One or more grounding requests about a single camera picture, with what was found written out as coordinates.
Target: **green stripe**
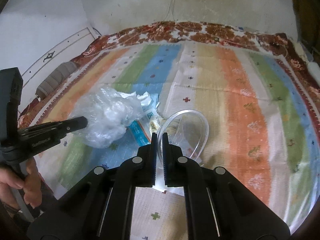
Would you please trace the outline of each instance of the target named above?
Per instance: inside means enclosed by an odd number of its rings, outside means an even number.
[[[92,151],[92,148],[82,143],[82,139],[78,136],[73,136],[69,143],[69,152],[59,171],[59,182],[67,190],[78,182],[79,173]]]
[[[156,52],[159,45],[147,45],[139,53],[139,56],[134,59],[130,65],[122,72],[120,77],[113,83],[112,87],[120,92],[130,93],[131,87],[135,84]]]
[[[306,138],[287,87],[269,67],[263,56],[255,53],[249,53],[249,56],[253,60],[256,70],[260,73],[260,79],[265,82],[265,87],[271,94],[273,102],[277,103],[282,118],[287,144],[287,162],[292,173],[290,176],[291,188],[289,189],[292,194],[292,203],[290,203],[289,216],[286,221],[290,225],[301,207],[303,198],[310,193],[310,185],[312,185]],[[300,217],[308,214],[309,200],[303,207]]]

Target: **metal screw head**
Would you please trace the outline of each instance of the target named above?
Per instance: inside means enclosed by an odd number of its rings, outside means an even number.
[[[178,162],[180,163],[186,163],[188,161],[188,159],[186,157],[179,157],[178,158]]]
[[[134,162],[134,163],[140,163],[140,162],[142,162],[142,158],[141,158],[141,157],[134,157],[134,158],[132,159],[132,162]]]
[[[104,172],[104,168],[103,167],[96,167],[93,172],[97,175],[102,174]]]
[[[216,173],[220,174],[220,175],[223,175],[226,173],[226,170],[222,167],[217,167],[216,168]]]

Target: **orange stripe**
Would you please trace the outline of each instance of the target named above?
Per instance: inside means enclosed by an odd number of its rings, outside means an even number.
[[[101,59],[79,82],[61,97],[43,122],[66,120],[79,98],[86,94],[116,60],[128,50],[129,49],[121,49],[112,51]]]
[[[139,121],[137,121],[138,125],[140,126],[141,130],[144,133],[144,136],[148,139],[148,142],[151,142],[149,136],[147,135],[146,131],[144,130],[143,126],[141,125],[141,123]]]
[[[222,71],[228,81],[228,169],[260,200],[268,204],[270,170],[268,131],[248,77],[234,51],[217,48]]]

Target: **electrical wire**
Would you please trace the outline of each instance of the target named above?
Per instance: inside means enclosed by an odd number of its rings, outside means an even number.
[[[97,33],[99,33],[100,36],[102,36],[101,33],[95,27],[92,27],[92,29],[94,29]]]
[[[163,20],[159,21],[159,22],[158,22],[155,26],[153,26],[151,29],[147,29],[147,30],[145,30],[145,31],[143,31],[143,32],[141,32],[141,33],[136,33],[134,36],[130,37],[129,39],[127,39],[127,40],[124,41],[123,43],[126,43],[126,42],[132,40],[132,39],[135,38],[137,35],[143,34],[143,33],[145,33],[145,32],[148,32],[148,31],[150,31],[150,30],[155,29],[156,27],[158,27],[162,22],[166,21],[168,15],[169,15],[169,13],[170,13],[170,11],[171,11],[171,14],[172,14],[172,19],[173,19],[173,21],[175,22],[175,24],[179,25],[179,26],[182,27],[182,28],[185,28],[185,26],[183,26],[183,25],[181,25],[179,22],[176,22],[176,21],[175,21],[175,18],[174,18],[175,2],[176,2],[176,0],[170,0],[170,3],[168,4],[167,9],[166,9],[166,11],[165,11],[165,13],[164,13],[164,14],[165,14],[165,17],[163,18]],[[231,40],[222,38],[222,37],[217,36],[217,35],[214,35],[214,34],[211,34],[211,37],[213,37],[213,38],[218,38],[219,40],[223,40],[223,41],[226,41],[226,42],[228,42],[228,43],[231,43],[231,44],[234,44],[234,45],[237,45],[237,46],[241,46],[241,47],[243,47],[243,46],[244,46],[244,47],[250,47],[250,48],[256,47],[255,44],[254,44],[254,45],[251,45],[251,44],[245,44],[245,45],[244,45],[244,44],[240,44],[240,43],[235,42],[235,41],[231,41]],[[258,44],[259,44],[260,46],[262,46],[262,45],[260,44],[260,41],[258,40],[258,36],[257,36],[256,39],[257,39]],[[286,58],[286,57],[288,56],[288,50],[287,50],[286,46],[283,45],[283,44],[279,44],[279,43],[276,43],[276,45],[277,45],[277,46],[282,46],[282,47],[284,47],[284,49],[285,49],[285,51],[286,51],[286,55],[285,55],[284,57]]]

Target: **bed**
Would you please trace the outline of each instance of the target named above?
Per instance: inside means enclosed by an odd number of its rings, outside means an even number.
[[[205,167],[226,167],[290,227],[304,221],[320,192],[320,88],[284,33],[251,33],[211,23],[156,22],[96,39],[71,60],[78,69],[52,93],[35,98],[19,126],[68,118],[81,96],[103,84],[158,94],[158,114],[194,109],[208,120]],[[36,156],[60,197],[95,166],[106,169],[150,142],[128,128],[106,149],[68,134]],[[137,188],[132,239],[187,239],[184,198]]]

